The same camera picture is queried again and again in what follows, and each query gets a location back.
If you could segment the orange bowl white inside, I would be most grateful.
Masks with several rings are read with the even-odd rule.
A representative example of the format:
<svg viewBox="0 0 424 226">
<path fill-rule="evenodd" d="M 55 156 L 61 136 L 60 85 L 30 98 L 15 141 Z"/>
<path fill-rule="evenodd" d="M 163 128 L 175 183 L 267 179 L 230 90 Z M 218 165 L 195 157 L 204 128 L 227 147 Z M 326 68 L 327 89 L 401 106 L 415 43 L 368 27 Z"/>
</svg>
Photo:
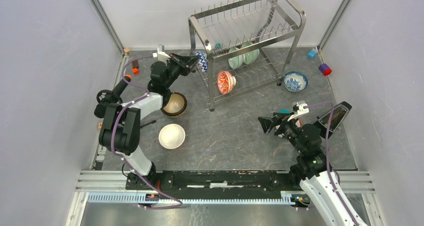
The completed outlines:
<svg viewBox="0 0 424 226">
<path fill-rule="evenodd" d="M 180 147 L 184 143 L 185 138 L 185 130 L 178 124 L 164 126 L 158 135 L 160 145 L 169 150 Z"/>
</svg>

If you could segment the teal glazed bowl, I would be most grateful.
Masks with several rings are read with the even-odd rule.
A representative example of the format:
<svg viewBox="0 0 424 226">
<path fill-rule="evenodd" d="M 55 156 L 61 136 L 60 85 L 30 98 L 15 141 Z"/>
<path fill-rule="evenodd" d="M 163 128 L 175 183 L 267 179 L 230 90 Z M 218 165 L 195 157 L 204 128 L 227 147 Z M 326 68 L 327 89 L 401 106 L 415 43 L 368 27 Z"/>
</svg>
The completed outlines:
<svg viewBox="0 0 424 226">
<path fill-rule="evenodd" d="M 295 128 L 301 128 L 303 125 L 300 119 L 293 120 L 293 122 L 294 122 Z M 285 135 L 282 133 L 282 134 L 279 134 L 278 137 L 285 138 Z"/>
</svg>

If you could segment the blue white floral bowl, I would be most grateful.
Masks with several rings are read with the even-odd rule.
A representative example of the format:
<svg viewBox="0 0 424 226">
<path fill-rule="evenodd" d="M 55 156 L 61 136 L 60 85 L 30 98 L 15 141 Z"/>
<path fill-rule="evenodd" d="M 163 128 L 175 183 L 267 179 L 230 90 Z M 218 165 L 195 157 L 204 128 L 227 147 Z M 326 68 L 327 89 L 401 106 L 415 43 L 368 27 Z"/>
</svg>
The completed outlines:
<svg viewBox="0 0 424 226">
<path fill-rule="evenodd" d="M 309 82 L 304 74 L 297 71 L 291 71 L 283 76 L 283 84 L 290 92 L 300 92 L 307 88 Z"/>
</svg>

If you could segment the black patterned bowl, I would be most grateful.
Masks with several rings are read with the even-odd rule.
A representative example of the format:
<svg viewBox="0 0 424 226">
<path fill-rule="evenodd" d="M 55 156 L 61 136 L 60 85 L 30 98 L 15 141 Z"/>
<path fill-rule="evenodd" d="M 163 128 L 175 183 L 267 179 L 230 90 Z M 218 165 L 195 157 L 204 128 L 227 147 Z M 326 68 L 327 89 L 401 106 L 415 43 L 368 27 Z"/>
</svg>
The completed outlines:
<svg viewBox="0 0 424 226">
<path fill-rule="evenodd" d="M 160 110 L 169 118 L 177 118 L 184 114 L 187 105 L 188 101 L 186 97 L 179 92 L 174 92 L 171 94 L 168 103 Z"/>
</svg>

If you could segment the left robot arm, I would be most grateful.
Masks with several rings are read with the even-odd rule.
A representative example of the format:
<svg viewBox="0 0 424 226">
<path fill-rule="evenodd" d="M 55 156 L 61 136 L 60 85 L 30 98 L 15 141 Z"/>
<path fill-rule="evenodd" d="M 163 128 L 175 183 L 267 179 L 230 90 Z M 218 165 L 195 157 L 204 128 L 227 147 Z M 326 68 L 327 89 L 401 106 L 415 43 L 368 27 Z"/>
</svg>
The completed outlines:
<svg viewBox="0 0 424 226">
<path fill-rule="evenodd" d="M 170 86 L 179 76 L 194 72 L 198 63 L 196 56 L 165 55 L 150 67 L 150 81 L 146 93 L 128 103 L 121 94 L 131 82 L 124 75 L 112 90 L 101 90 L 96 95 L 94 115 L 103 120 L 98 141 L 113 154 L 119 156 L 138 176 L 144 189 L 157 184 L 156 167 L 139 147 L 141 120 L 152 112 L 164 108 L 171 99 Z"/>
</svg>

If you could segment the blue white zigzag bowl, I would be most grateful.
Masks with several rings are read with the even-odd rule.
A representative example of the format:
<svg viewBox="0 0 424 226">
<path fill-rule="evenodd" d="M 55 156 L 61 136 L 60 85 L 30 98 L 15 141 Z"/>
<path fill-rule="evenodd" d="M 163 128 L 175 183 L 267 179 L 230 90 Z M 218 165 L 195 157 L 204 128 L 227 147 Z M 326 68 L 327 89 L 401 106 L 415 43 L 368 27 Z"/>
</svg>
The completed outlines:
<svg viewBox="0 0 424 226">
<path fill-rule="evenodd" d="M 208 73 L 208 59 L 207 54 L 203 51 L 195 51 L 194 55 L 198 58 L 198 67 L 204 73 Z"/>
</svg>

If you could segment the stainless steel dish rack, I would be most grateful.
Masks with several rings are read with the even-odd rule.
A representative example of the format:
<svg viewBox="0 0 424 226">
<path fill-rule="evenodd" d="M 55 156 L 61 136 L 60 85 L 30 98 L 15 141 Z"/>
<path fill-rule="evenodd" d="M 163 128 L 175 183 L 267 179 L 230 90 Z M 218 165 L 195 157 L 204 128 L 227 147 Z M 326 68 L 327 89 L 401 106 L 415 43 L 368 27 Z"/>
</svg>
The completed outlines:
<svg viewBox="0 0 424 226">
<path fill-rule="evenodd" d="M 208 107 L 263 86 L 283 83 L 283 70 L 264 52 L 289 41 L 290 64 L 306 26 L 306 12 L 294 0 L 232 0 L 188 18 L 191 50 L 203 48 L 207 72 L 201 78 Z"/>
</svg>

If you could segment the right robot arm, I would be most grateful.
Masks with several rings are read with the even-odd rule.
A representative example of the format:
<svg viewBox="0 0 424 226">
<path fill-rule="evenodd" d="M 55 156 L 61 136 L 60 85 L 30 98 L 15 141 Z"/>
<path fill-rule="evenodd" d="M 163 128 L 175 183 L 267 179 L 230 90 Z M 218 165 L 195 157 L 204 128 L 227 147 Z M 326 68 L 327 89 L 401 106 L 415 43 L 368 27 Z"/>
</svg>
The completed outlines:
<svg viewBox="0 0 424 226">
<path fill-rule="evenodd" d="M 298 151 L 296 164 L 289 169 L 289 184 L 303 190 L 327 225 L 365 225 L 355 211 L 321 149 L 320 129 L 312 124 L 297 126 L 290 114 L 258 117 L 265 134 L 282 135 Z"/>
</svg>

